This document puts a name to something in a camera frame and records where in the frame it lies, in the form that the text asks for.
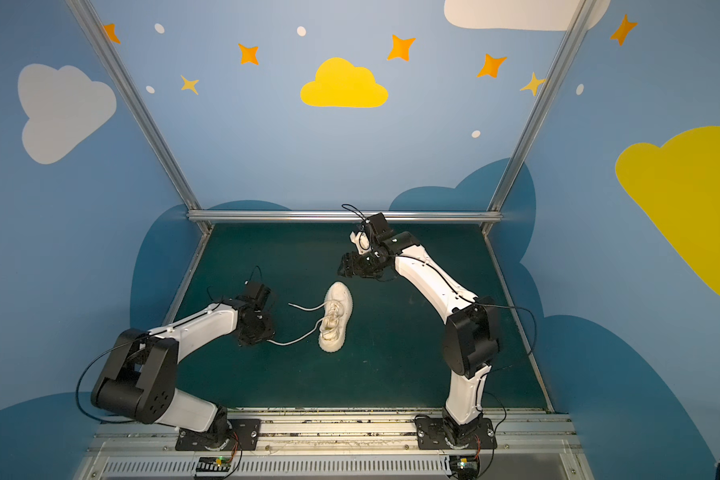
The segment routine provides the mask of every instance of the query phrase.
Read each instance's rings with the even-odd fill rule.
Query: dark green table surface
[[[405,224],[457,282],[506,305],[498,276],[475,225]],[[272,309],[275,340],[287,342],[309,331],[322,316],[288,302],[313,307],[336,280],[352,293],[354,310],[344,347],[326,353],[317,334],[291,346],[260,343],[240,347],[224,336],[179,365],[178,387],[228,407],[440,407],[448,397],[450,370],[442,360],[443,323],[411,283],[336,275],[341,256],[354,248],[350,224],[219,224],[202,255],[177,319],[215,298],[242,292],[254,265],[277,294]],[[505,366],[523,355],[511,314],[502,315]],[[545,408],[528,359],[489,374],[485,390],[506,407]],[[484,406],[498,406],[485,395]]]

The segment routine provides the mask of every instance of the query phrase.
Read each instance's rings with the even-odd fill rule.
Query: sneaker
[[[335,352],[344,345],[347,322],[352,314],[352,295],[344,283],[336,282],[326,293],[326,315],[320,322],[320,348]]]

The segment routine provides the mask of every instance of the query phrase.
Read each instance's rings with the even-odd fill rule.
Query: yellow star
[[[536,72],[533,72],[532,74],[530,74],[530,76],[531,76],[530,83],[528,83],[528,85],[522,87],[520,89],[520,91],[530,90],[530,91],[534,92],[534,96],[536,96],[536,91],[537,91],[539,85],[546,82],[547,79],[542,78],[541,80],[539,80],[538,78],[536,78]]]
[[[240,65],[244,63],[253,63],[255,65],[259,64],[259,61],[256,60],[256,50],[259,50],[259,47],[243,47],[242,44],[238,44],[240,47],[240,52],[242,52],[242,58],[240,58]]]
[[[409,38],[408,40],[401,40],[400,38],[392,36],[392,51],[389,53],[387,60],[393,58],[402,58],[406,62],[408,61],[408,50],[411,48],[411,44],[415,38]]]
[[[496,75],[499,74],[499,67],[506,59],[507,57],[493,58],[489,54],[486,54],[485,65],[483,65],[483,69],[480,70],[480,73],[478,73],[478,78],[482,77],[483,75],[490,75],[491,77],[496,78]]]
[[[106,36],[110,38],[112,42],[120,43],[120,39],[115,35],[115,24],[111,23],[104,26]]]
[[[199,82],[200,80],[195,80],[194,82],[190,82],[186,78],[184,78],[184,75],[181,76],[181,79],[184,81],[184,86],[181,88],[182,90],[191,90],[195,92],[195,95],[197,95],[197,90],[195,90],[195,83]]]
[[[637,26],[637,22],[630,22],[627,20],[626,15],[624,15],[624,20],[621,21],[621,25],[619,25],[619,29],[614,32],[610,37],[613,40],[619,41],[619,46],[624,44],[624,39],[626,36],[632,31],[634,27]]]

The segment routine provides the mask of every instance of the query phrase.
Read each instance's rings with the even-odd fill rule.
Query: blue wall
[[[619,46],[624,14],[638,25]],[[614,170],[633,144],[707,125],[720,125],[720,1],[613,0],[491,232],[515,302],[546,316],[540,369],[600,480],[711,478],[720,456],[720,296]],[[686,201],[714,213],[718,200]],[[703,239],[706,221],[687,228]]]
[[[94,4],[205,208],[386,210],[411,188],[456,187],[510,156],[534,102],[521,89],[544,78],[563,35],[460,28],[443,0]],[[388,60],[393,35],[416,38],[407,62]],[[257,46],[259,64],[241,64],[238,44]],[[486,54],[507,57],[496,78],[477,77]],[[373,72],[386,103],[305,104],[302,86],[333,57]]]
[[[33,160],[18,96],[29,64],[72,65],[114,86],[63,0],[0,2],[0,478],[23,478],[24,468],[68,478],[96,427],[68,392],[129,327],[132,306],[157,311],[150,321],[160,323],[198,233],[182,206],[172,210],[180,198],[116,92],[114,115],[71,152]],[[143,246],[158,219],[173,243]],[[134,278],[137,257],[174,263],[148,294],[149,274]],[[16,439],[20,458],[10,453]]]

